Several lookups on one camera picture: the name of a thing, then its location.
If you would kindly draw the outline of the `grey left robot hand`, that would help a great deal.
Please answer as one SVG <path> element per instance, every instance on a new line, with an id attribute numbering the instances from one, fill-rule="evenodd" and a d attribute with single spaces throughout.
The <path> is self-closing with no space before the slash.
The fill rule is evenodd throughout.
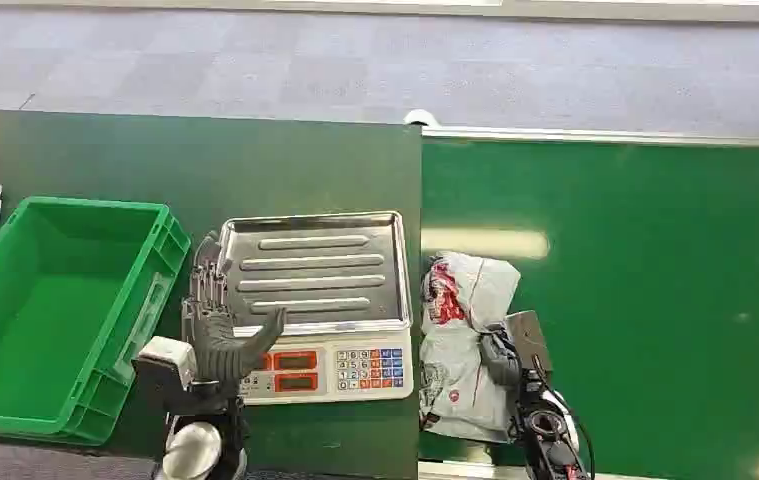
<path id="1" fill-rule="evenodd" d="M 227 305 L 230 267 L 220 262 L 223 252 L 214 231 L 195 250 L 189 292 L 182 301 L 182 338 L 195 352 L 194 382 L 215 382 L 223 395 L 237 397 L 242 380 L 263 365 L 264 356 L 282 335 L 288 312 L 276 307 L 256 333 L 236 337 L 237 316 Z"/>

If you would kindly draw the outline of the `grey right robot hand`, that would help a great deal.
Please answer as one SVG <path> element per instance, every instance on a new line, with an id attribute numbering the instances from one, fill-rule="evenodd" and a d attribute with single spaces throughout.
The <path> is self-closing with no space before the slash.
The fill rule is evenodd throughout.
<path id="1" fill-rule="evenodd" d="M 552 363 L 534 310 L 513 313 L 501 323 L 486 326 L 479 351 L 495 384 L 518 392 L 548 390 Z"/>

